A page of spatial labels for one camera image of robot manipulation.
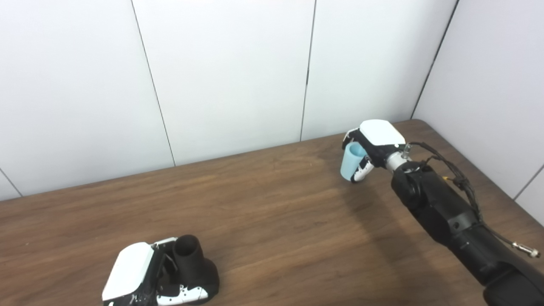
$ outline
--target black cup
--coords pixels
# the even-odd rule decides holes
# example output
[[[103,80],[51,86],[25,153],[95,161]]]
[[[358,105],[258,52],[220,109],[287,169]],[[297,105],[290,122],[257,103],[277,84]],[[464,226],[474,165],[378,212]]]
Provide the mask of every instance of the black cup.
[[[219,292],[219,273],[215,264],[204,258],[199,240],[193,235],[183,235],[174,243],[174,258],[178,267],[178,277],[188,290],[202,287],[208,298],[188,303],[202,305]]]

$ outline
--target metal connector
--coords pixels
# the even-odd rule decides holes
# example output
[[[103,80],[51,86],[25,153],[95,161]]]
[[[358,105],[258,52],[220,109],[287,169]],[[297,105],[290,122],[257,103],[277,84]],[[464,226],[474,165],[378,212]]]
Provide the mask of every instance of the metal connector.
[[[512,247],[524,252],[531,258],[540,258],[540,252],[537,249],[529,248],[528,246],[524,246],[523,244],[519,244],[517,242],[512,243]]]
[[[403,153],[402,155],[400,155],[400,157],[404,158],[405,160],[408,159],[408,155],[410,154],[410,150],[412,149],[412,145],[407,143],[405,146],[404,146],[404,150],[403,150]]]

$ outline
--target robotic arm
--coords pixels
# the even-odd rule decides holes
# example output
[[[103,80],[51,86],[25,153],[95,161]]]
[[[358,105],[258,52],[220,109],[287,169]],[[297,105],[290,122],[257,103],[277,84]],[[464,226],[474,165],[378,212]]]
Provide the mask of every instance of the robotic arm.
[[[415,162],[408,157],[411,144],[385,120],[367,120],[348,131],[342,148],[359,142],[368,156],[352,176],[362,180],[374,167],[393,174],[391,187],[404,206],[433,240],[446,246],[485,287],[484,300],[490,306],[544,305],[544,276],[511,252],[501,240],[530,257],[540,253],[494,232],[483,221],[474,190],[455,165],[425,143],[434,155]],[[454,172],[453,183],[467,193],[469,202],[459,196],[446,180],[427,164],[431,159],[443,161]]]

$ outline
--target light blue cup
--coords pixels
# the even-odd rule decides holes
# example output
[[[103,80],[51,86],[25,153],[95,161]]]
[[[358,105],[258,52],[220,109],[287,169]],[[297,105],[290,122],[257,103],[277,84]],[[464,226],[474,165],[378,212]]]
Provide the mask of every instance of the light blue cup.
[[[355,170],[359,167],[359,163],[366,154],[367,152],[358,142],[352,142],[345,146],[344,159],[340,167],[342,177],[351,181],[351,176],[355,173]]]

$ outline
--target black cable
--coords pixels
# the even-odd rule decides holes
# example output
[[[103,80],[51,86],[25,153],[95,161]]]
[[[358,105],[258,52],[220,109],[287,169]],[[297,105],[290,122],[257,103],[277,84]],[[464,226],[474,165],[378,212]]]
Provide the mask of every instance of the black cable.
[[[503,242],[512,245],[513,242],[507,238],[505,238],[503,235],[497,233],[489,225],[487,225],[484,222],[484,216],[481,213],[480,204],[476,200],[476,193],[474,191],[474,188],[472,187],[472,184],[468,180],[468,178],[465,176],[465,174],[452,162],[447,160],[444,156],[442,156],[437,150],[435,150],[433,147],[429,146],[426,143],[419,143],[419,142],[411,142],[411,145],[418,145],[422,147],[423,149],[431,152],[433,155],[427,158],[426,161],[422,161],[422,164],[425,166],[427,163],[429,163],[430,160],[438,160],[446,164],[446,166],[449,168],[449,170],[455,175],[453,179],[450,179],[457,188],[464,191],[464,193],[467,195],[468,202],[472,209],[476,212],[478,221],[482,223],[482,225],[489,230],[496,238],[502,240]]]

